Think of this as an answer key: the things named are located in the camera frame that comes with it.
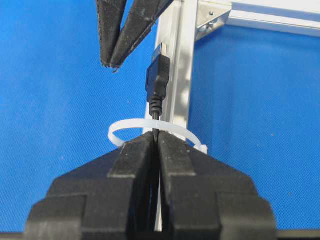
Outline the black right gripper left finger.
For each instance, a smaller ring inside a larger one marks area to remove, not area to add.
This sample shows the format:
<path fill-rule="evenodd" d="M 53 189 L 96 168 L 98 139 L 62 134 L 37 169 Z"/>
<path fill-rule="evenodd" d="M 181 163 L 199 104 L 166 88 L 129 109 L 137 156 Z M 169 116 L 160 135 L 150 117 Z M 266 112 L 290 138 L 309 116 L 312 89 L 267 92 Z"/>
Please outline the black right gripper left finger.
<path fill-rule="evenodd" d="M 60 177 L 28 216 L 26 240 L 127 240 L 137 229 L 154 137 L 147 132 Z"/>

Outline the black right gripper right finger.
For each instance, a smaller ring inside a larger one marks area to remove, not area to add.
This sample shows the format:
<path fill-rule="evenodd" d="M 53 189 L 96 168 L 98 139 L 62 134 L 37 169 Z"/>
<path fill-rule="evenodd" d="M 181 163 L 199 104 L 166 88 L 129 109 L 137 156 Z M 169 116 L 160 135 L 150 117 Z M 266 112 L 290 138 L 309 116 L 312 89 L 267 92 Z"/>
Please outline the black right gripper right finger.
<path fill-rule="evenodd" d="M 164 131 L 158 151 L 174 240 L 276 239 L 271 205 L 248 175 Z"/>

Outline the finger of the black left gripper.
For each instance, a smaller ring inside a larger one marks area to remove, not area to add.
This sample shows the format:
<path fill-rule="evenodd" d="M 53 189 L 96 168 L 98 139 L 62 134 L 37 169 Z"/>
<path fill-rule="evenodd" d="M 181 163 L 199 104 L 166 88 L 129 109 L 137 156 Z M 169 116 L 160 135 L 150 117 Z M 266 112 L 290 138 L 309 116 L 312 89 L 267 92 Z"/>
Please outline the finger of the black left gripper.
<path fill-rule="evenodd" d="M 100 61 L 105 67 L 120 67 L 128 57 L 132 41 L 121 23 L 126 8 L 125 0 L 97 0 L 97 23 Z"/>
<path fill-rule="evenodd" d="M 171 0 L 135 0 L 133 2 L 112 53 L 110 60 L 112 68 L 121 67 L 171 4 Z"/>

